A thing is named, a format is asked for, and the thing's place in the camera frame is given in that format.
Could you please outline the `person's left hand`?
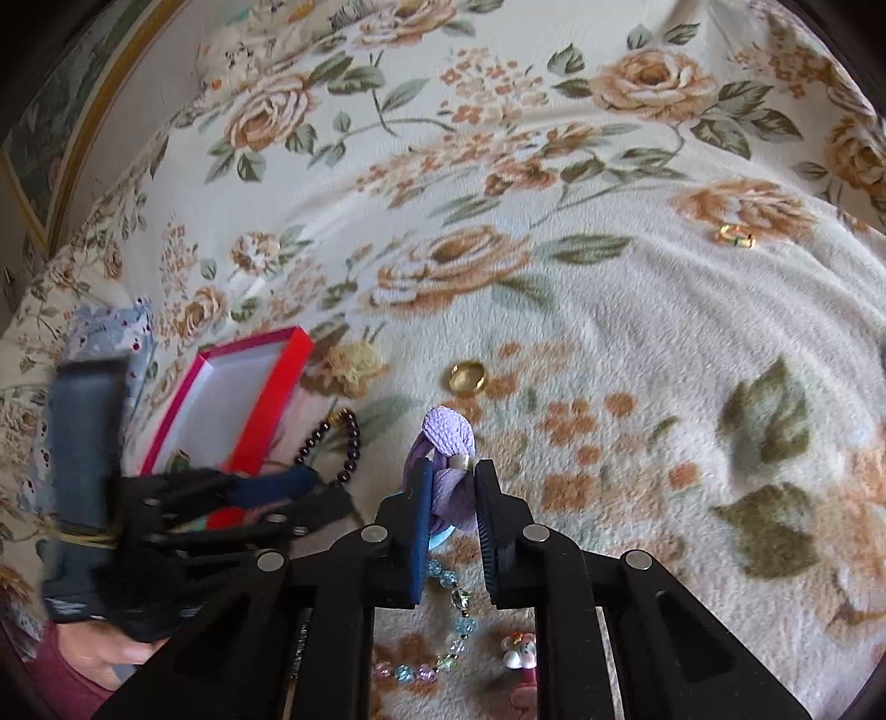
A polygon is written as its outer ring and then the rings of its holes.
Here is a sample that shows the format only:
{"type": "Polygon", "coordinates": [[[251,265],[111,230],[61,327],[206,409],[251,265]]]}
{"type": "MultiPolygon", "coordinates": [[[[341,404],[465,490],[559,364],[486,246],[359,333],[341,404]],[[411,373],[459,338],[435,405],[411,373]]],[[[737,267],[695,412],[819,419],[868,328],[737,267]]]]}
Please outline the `person's left hand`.
{"type": "Polygon", "coordinates": [[[57,646],[63,660],[75,672],[108,692],[123,681],[117,666],[141,666],[165,645],[165,639],[143,644],[114,625],[101,621],[62,624],[57,627],[57,646]]]}

